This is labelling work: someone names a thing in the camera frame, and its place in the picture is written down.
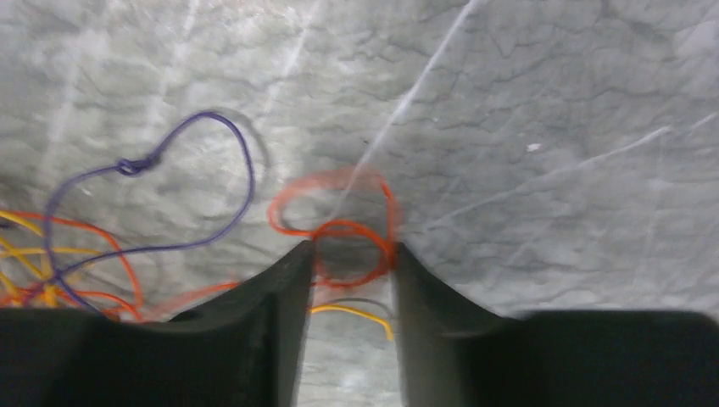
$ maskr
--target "cracked gray surface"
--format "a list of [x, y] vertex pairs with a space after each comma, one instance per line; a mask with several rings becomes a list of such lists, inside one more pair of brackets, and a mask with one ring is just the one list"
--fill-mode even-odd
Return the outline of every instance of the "cracked gray surface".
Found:
[[[0, 200], [39, 209], [65, 177], [217, 107], [250, 135], [259, 195], [225, 241], [133, 259], [154, 302], [263, 270], [296, 242], [265, 224], [274, 194], [359, 162], [397, 194], [405, 240], [498, 312], [719, 315], [717, 19], [714, 0], [5, 0]], [[204, 236], [242, 199], [234, 143], [193, 127], [158, 171], [88, 182], [62, 213], [126, 245]], [[360, 198], [287, 217], [377, 223], [380, 201]], [[127, 289], [115, 263], [89, 281]], [[313, 315], [305, 353], [300, 406], [401, 404], [379, 326]]]

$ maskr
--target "knot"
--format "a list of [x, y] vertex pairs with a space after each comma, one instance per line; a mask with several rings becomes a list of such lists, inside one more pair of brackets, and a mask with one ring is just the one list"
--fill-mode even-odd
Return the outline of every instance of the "knot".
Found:
[[117, 162], [117, 172], [123, 176], [139, 176], [147, 170], [151, 170], [159, 164], [159, 157], [147, 157], [145, 159], [120, 159]]

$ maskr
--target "purple string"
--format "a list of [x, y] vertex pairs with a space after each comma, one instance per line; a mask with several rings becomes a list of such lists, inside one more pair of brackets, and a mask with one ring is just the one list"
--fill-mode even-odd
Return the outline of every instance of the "purple string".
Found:
[[[142, 173], [144, 173], [147, 170], [152, 170], [156, 166], [160, 164], [160, 155], [169, 147], [170, 143], [177, 138], [184, 130], [186, 130], [187, 127], [195, 123], [196, 121], [207, 118], [212, 120], [217, 120], [223, 125], [226, 125], [232, 133], [237, 137], [237, 140], [240, 142], [240, 147], [242, 147], [242, 154], [245, 158], [245, 163], [247, 164], [247, 170], [248, 170], [248, 179], [249, 179], [249, 185], [248, 185], [248, 193], [247, 197], [245, 198], [244, 203], [242, 203], [242, 207], [234, 214], [232, 219], [230, 220], [230, 223], [227, 224], [224, 228], [222, 228], [220, 231], [216, 232], [214, 235], [210, 237], [206, 237], [205, 239], [198, 240], [196, 242], [191, 243], [179, 243], [179, 244], [170, 244], [165, 246], [146, 246], [146, 247], [140, 247], [140, 248], [129, 248], [127, 250], [120, 250], [116, 252], [107, 252], [103, 254], [99, 254], [97, 256], [91, 257], [90, 259], [84, 259], [80, 262], [77, 262], [73, 265], [69, 265], [63, 269], [59, 269], [57, 266], [57, 259], [55, 257], [55, 252], [53, 251], [53, 245], [52, 245], [52, 233], [53, 233], [53, 223], [51, 222], [51, 219], [54, 217], [55, 213], [57, 212], [58, 206], [60, 204], [60, 200], [64, 197], [67, 192], [70, 191], [70, 189], [75, 185], [78, 184], [88, 178], [93, 178], [94, 176], [101, 176], [104, 174], [108, 174], [111, 172], [119, 172], [123, 176], [141, 176]], [[164, 252], [164, 251], [170, 251], [170, 250], [188, 250], [190, 248], [197, 248], [200, 246], [204, 246], [207, 244], [211, 244], [219, 239], [221, 239], [224, 235], [230, 232], [232, 227], [245, 215], [245, 213], [249, 209], [249, 205], [252, 203], [253, 197], [254, 197], [254, 168], [252, 165], [252, 159], [249, 154], [249, 148], [247, 145], [247, 142], [245, 141], [244, 137], [242, 136], [242, 133], [237, 129], [237, 127], [229, 121], [227, 118], [222, 116], [221, 114], [215, 113], [215, 112], [199, 112], [196, 114], [193, 114], [189, 118], [185, 119], [182, 123], [180, 123], [173, 131], [170, 132], [170, 134], [167, 135], [167, 137], [164, 138], [164, 140], [151, 152], [145, 157], [144, 159], [137, 159], [137, 160], [129, 160], [129, 159], [121, 159], [117, 162], [115, 165], [110, 165], [107, 167], [101, 167], [97, 168], [95, 170], [88, 171], [87, 173], [80, 174], [78, 176], [70, 178], [68, 181], [64, 182], [58, 190], [50, 197], [50, 199], [47, 201], [47, 207], [45, 208], [45, 217], [42, 219], [42, 231], [44, 234], [44, 239], [42, 246], [47, 251], [47, 259], [49, 261], [51, 270], [53, 270], [53, 276], [42, 282], [42, 284], [30, 291], [30, 293], [25, 297], [25, 305], [27, 305], [30, 300], [32, 300], [34, 297], [36, 297], [38, 294], [42, 292], [42, 288], [46, 284], [58, 284], [60, 287], [70, 296], [72, 299], [77, 301], [78, 304], [96, 311], [100, 312], [99, 309], [95, 308], [92, 304], [88, 303], [83, 297], [78, 295], [70, 285], [65, 282], [64, 278], [72, 271], [79, 269], [83, 265], [86, 265], [88, 263], [95, 263], [100, 260], [105, 259], [112, 259], [114, 257], [120, 256], [122, 254], [135, 254], [135, 253], [151, 253], [151, 252]]]

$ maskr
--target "purple thread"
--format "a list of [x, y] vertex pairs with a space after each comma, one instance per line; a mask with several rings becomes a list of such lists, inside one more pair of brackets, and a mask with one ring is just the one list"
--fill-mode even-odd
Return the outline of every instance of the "purple thread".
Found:
[[[57, 259], [55, 258], [55, 252], [53, 251], [53, 245], [52, 245], [52, 228], [53, 223], [51, 222], [51, 219], [57, 212], [58, 206], [60, 204], [60, 200], [63, 198], [63, 196], [77, 183], [80, 183], [88, 178], [92, 178], [94, 176], [101, 176], [104, 174], [108, 174], [110, 172], [119, 172], [123, 176], [141, 176], [143, 172], [147, 170], [152, 170], [157, 165], [160, 164], [160, 154], [164, 152], [167, 147], [169, 147], [170, 143], [177, 138], [184, 130], [186, 130], [187, 127], [192, 125], [193, 123], [197, 122], [198, 120], [202, 118], [217, 120], [223, 125], [227, 126], [232, 133], [235, 135], [237, 140], [240, 142], [240, 147], [242, 147], [242, 154], [245, 158], [245, 163], [247, 165], [248, 170], [248, 193], [247, 197], [245, 198], [244, 203], [240, 207], [240, 209], [235, 213], [235, 215], [232, 217], [230, 223], [227, 224], [224, 228], [222, 228], [220, 231], [216, 232], [214, 235], [211, 235], [210, 237], [206, 237], [205, 239], [198, 240], [196, 242], [190, 242], [190, 243], [178, 243], [178, 244], [171, 244], [171, 245], [165, 245], [165, 246], [145, 246], [140, 248], [129, 248], [127, 250], [120, 250], [116, 252], [107, 252], [103, 254], [99, 254], [97, 256], [91, 257], [90, 259], [84, 259], [82, 261], [79, 261], [73, 265], [69, 265], [63, 269], [59, 269], [57, 267]], [[70, 178], [68, 181], [65, 181], [58, 190], [50, 197], [50, 199], [47, 201], [47, 207], [45, 208], [45, 217], [42, 220], [42, 231], [44, 234], [44, 239], [42, 242], [43, 247], [47, 251], [47, 259], [50, 263], [50, 267], [53, 270], [53, 276], [42, 282], [42, 284], [30, 291], [28, 293], [27, 297], [25, 297], [25, 305], [27, 305], [34, 297], [36, 297], [40, 292], [42, 291], [43, 287], [46, 284], [58, 284], [60, 287], [65, 291], [70, 297], [72, 297], [75, 301], [77, 301], [78, 304], [84, 306], [85, 308], [88, 308], [90, 310], [93, 310], [95, 312], [100, 313], [100, 310], [95, 308], [92, 304], [88, 303], [83, 297], [78, 295], [72, 287], [70, 287], [67, 282], [65, 282], [64, 277], [67, 276], [70, 272], [77, 270], [78, 268], [82, 267], [83, 265], [86, 265], [88, 263], [94, 263], [100, 260], [105, 259], [112, 259], [113, 257], [120, 256], [121, 254], [136, 254], [136, 253], [150, 253], [150, 252], [164, 252], [164, 251], [172, 251], [172, 250], [188, 250], [190, 248], [197, 248], [200, 246], [205, 246], [207, 244], [211, 244], [222, 237], [224, 237], [227, 233], [230, 232], [232, 227], [235, 226], [235, 224], [247, 213], [249, 209], [249, 205], [252, 203], [252, 200], [254, 198], [254, 168], [252, 164], [252, 158], [250, 157], [249, 148], [247, 145], [247, 142], [245, 141], [244, 136], [240, 132], [239, 129], [226, 117], [222, 116], [221, 114], [218, 114], [216, 112], [211, 111], [205, 111], [205, 112], [199, 112], [196, 114], [193, 114], [192, 116], [188, 117], [184, 121], [182, 121], [173, 131], [170, 132], [170, 134], [167, 135], [167, 137], [164, 138], [164, 140], [152, 151], [148, 156], [144, 159], [137, 159], [137, 160], [129, 160], [129, 159], [120, 159], [117, 164], [110, 165], [107, 167], [101, 167], [97, 168], [95, 170], [88, 171], [87, 173], [80, 174], [78, 176], [74, 176]]]

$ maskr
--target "gray surface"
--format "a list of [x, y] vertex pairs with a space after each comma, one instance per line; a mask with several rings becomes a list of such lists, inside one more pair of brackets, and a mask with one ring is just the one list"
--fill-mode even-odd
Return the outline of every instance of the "gray surface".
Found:
[[[265, 224], [269, 199], [361, 162], [410, 245], [499, 312], [717, 315], [717, 18], [712, 0], [4, 0], [0, 199], [39, 209], [221, 107], [253, 135], [259, 198], [212, 248], [135, 259], [155, 300], [262, 270], [296, 242]], [[161, 170], [88, 182], [63, 213], [126, 244], [199, 237], [246, 186], [233, 143], [199, 125]], [[345, 193], [289, 217], [338, 212], [377, 223], [382, 206]], [[98, 273], [121, 290], [117, 265]], [[400, 404], [380, 327], [316, 315], [309, 335], [300, 406]]]

